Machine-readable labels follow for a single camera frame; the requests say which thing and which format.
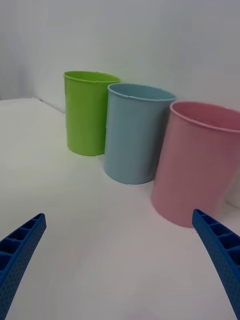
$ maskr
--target white wall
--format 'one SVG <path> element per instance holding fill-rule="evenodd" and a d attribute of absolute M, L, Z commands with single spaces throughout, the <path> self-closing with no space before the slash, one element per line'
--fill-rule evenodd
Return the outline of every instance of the white wall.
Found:
<path fill-rule="evenodd" d="M 239 0 L 3 0 L 0 98 L 64 110 L 64 71 L 93 70 L 240 110 L 239 36 Z"/>

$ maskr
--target green cup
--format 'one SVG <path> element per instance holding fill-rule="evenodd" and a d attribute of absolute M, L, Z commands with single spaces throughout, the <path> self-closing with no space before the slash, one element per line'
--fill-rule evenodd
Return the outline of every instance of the green cup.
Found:
<path fill-rule="evenodd" d="M 76 154 L 104 154 L 108 108 L 108 85 L 114 75 L 68 71 L 64 73 L 67 147 Z"/>

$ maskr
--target pink cup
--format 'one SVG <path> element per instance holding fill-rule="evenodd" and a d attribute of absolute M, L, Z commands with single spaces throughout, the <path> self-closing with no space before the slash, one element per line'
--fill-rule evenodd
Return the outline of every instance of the pink cup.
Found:
<path fill-rule="evenodd" d="M 193 210 L 215 217 L 240 168 L 240 112 L 203 102 L 174 102 L 152 204 L 167 220 L 192 227 Z"/>

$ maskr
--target plastic cup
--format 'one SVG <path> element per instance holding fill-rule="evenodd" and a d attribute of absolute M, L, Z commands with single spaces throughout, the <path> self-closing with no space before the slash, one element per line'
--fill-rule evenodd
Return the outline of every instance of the plastic cup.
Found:
<path fill-rule="evenodd" d="M 146 85 L 108 86 L 104 170 L 124 184 L 143 184 L 154 178 L 172 93 Z"/>
<path fill-rule="evenodd" d="M 202 102 L 175 102 L 152 192 L 156 211 L 192 227 L 193 210 L 215 217 L 240 169 L 240 113 Z"/>
<path fill-rule="evenodd" d="M 118 82 L 118 77 L 106 73 L 64 73 L 66 140 L 74 153 L 84 156 L 104 153 L 108 85 Z"/>

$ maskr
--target cup opening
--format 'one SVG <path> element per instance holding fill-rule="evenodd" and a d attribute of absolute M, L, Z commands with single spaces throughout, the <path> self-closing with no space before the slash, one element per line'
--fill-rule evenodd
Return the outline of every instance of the cup opening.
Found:
<path fill-rule="evenodd" d="M 174 101 L 176 96 L 170 92 L 148 85 L 117 83 L 110 84 L 108 90 L 116 95 L 147 101 Z"/>
<path fill-rule="evenodd" d="M 64 77 L 76 81 L 117 83 L 120 79 L 114 75 L 92 71 L 67 71 Z"/>
<path fill-rule="evenodd" d="M 174 102 L 170 107 L 177 116 L 204 127 L 240 133 L 240 112 L 204 102 Z"/>

